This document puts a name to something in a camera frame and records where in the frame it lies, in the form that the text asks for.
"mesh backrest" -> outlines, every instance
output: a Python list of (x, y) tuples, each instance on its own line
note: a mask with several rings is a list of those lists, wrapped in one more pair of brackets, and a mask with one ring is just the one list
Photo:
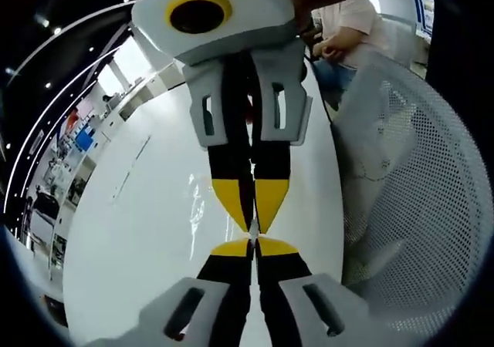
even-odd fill
[(391, 58), (409, 67), (416, 53), (415, 24), (393, 15), (381, 15)]
[(343, 284), (374, 317), (427, 338), (467, 292), (492, 235), (491, 190), (475, 143), (427, 83), (378, 54), (343, 95), (333, 128)]

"ceiling light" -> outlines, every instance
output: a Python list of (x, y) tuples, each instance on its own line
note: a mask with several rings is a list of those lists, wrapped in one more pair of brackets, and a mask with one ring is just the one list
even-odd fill
[(21, 159), (21, 155), (22, 153), (24, 152), (24, 149), (26, 148), (28, 142), (29, 142), (29, 139), (31, 138), (31, 136), (34, 134), (34, 131), (36, 130), (36, 127), (38, 127), (39, 123), (42, 121), (42, 118), (46, 115), (46, 113), (49, 111), (49, 109), (53, 106), (53, 104), (55, 104), (55, 102), (57, 101), (57, 99), (59, 97), (62, 96), (62, 94), (75, 82), (77, 81), (84, 73), (86, 73), (87, 71), (90, 70), (90, 68), (92, 68), (95, 64), (97, 64), (98, 62), (101, 62), (103, 59), (105, 59), (107, 56), (111, 56), (114, 52), (116, 52), (118, 49), (120, 49), (122, 45), (116, 47), (115, 49), (111, 49), (108, 53), (106, 53), (104, 56), (101, 56), (100, 58), (96, 59), (94, 62), (92, 62), (91, 64), (89, 64), (85, 69), (83, 69), (81, 72), (79, 72), (79, 74), (74, 77), (73, 79), (71, 79), (69, 81), (69, 83), (67, 83), (65, 85), (65, 87), (63, 89), (61, 89), (59, 91), (58, 94), (56, 94), (56, 96), (52, 99), (52, 101), (48, 104), (47, 107), (45, 107), (45, 109), (42, 111), (41, 115), (39, 116), (39, 118), (36, 120), (36, 122), (34, 122), (34, 125), (32, 125), (32, 128), (31, 130), (29, 131), (28, 133), (28, 136), (24, 139), (24, 142), (22, 143), (21, 145), (21, 149), (19, 150), (19, 153), (17, 154), (17, 157), (15, 158), (15, 161), (14, 161), (14, 166), (10, 172), (10, 177), (8, 178), (8, 184), (7, 184), (7, 191), (5, 192), (5, 199), (3, 201), (3, 213), (7, 212), (7, 203), (8, 203), (8, 193), (10, 192), (10, 188), (12, 187), (12, 181), (14, 179), (14, 175), (15, 175), (15, 170), (17, 168), (17, 165), (19, 164), (19, 161)]
[(46, 29), (48, 28), (49, 26), (49, 20), (46, 19), (45, 17), (43, 17), (42, 15), (40, 14), (35, 14), (34, 15), (34, 20), (37, 21), (40, 25), (42, 25), (43, 27), (45, 27)]
[[(105, 9), (101, 9), (99, 10), (98, 12), (94, 12), (92, 14), (89, 14), (89, 15), (86, 15), (85, 17), (71, 23), (70, 25), (68, 25), (67, 27), (64, 28), (65, 31), (69, 31), (70, 29), (73, 29), (75, 27), (77, 27), (78, 25), (82, 24), (83, 22), (85, 21), (88, 21), (90, 19), (93, 19), (94, 17), (97, 17), (98, 15), (103, 15), (103, 14), (106, 14), (108, 12), (111, 12), (112, 10), (115, 10), (115, 9), (119, 9), (121, 8), (123, 5), (123, 3), (118, 3), (116, 5), (112, 5), (112, 6), (109, 6), (108, 8), (105, 8)], [(22, 64), (17, 68), (17, 73), (21, 72), (21, 70), (27, 65), (27, 63), (29, 63), (32, 58), (34, 58), (35, 56), (37, 56), (47, 45), (49, 45), (51, 43), (51, 41), (55, 40), (56, 37), (52, 36), (50, 37), (48, 40), (46, 40), (43, 44), (41, 44), (40, 46), (38, 46), (38, 48), (36, 48), (35, 51), (33, 51), (31, 54), (29, 54), (29, 56), (24, 59), (24, 62), (22, 62)], [(15, 77), (13, 76), (7, 83), (7, 86), (10, 85), (10, 83), (12, 82), (12, 80), (14, 79)]]

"white wall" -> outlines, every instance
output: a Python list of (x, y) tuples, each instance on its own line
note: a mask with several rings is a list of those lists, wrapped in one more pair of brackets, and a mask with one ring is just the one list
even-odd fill
[(374, 9), (376, 9), (376, 13), (381, 14), (381, 4), (379, 0), (370, 0), (370, 2), (374, 6)]
[(130, 86), (113, 60), (101, 69), (101, 73), (98, 75), (98, 83), (109, 96), (115, 93), (123, 93)]
[(105, 102), (103, 101), (103, 95), (108, 95), (108, 94), (105, 93), (105, 90), (103, 90), (103, 87), (101, 87), (99, 83), (96, 83), (94, 87), (91, 89), (91, 92), (87, 94), (85, 98), (93, 104), (94, 111), (97, 114), (103, 114), (107, 109)]
[(170, 56), (157, 50), (138, 29), (133, 27), (132, 33), (134, 34), (136, 43), (156, 72), (160, 72), (164, 67), (173, 62)]
[(417, 20), (414, 0), (379, 0), (379, 5), (382, 14), (394, 15), (411, 22)]
[(113, 61), (130, 84), (135, 84), (138, 79), (144, 79), (152, 72), (155, 72), (148, 58), (132, 36), (113, 55)]

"person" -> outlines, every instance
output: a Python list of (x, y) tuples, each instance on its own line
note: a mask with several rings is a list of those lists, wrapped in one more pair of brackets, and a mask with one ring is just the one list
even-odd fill
[[(292, 0), (299, 28), (310, 12), (344, 0)], [(494, 62), (490, 32), (490, 0), (435, 0), (435, 21), (425, 77), (469, 129), (486, 165), (491, 186), (494, 153), (491, 152), (492, 98), (489, 68)], [(428, 344), (457, 345), (468, 338), (482, 341), (491, 330), (482, 322), (492, 309), (494, 241), (491, 239), (482, 272), (443, 330)]]
[(103, 95), (103, 102), (105, 103), (105, 108), (107, 110), (107, 113), (111, 113), (112, 111), (112, 108), (110, 106), (110, 101), (112, 100), (112, 97), (111, 96), (108, 96), (108, 95)]
[(323, 41), (313, 46), (322, 90), (346, 90), (369, 51), (388, 54), (384, 23), (369, 0), (346, 0), (314, 14), (322, 22)]

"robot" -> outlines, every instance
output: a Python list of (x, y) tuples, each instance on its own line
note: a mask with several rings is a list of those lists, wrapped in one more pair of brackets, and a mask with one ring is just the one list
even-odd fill
[(301, 85), (305, 47), (291, 1), (137, 0), (132, 18), (157, 49), (184, 63), (212, 186), (250, 238), (214, 248), (198, 276), (149, 304), (133, 330), (89, 345), (238, 346), (254, 259), (272, 345), (413, 344), (373, 322), (365, 301), (330, 276), (312, 275), (292, 245), (266, 237), (289, 189), (290, 147), (303, 143), (312, 102)]

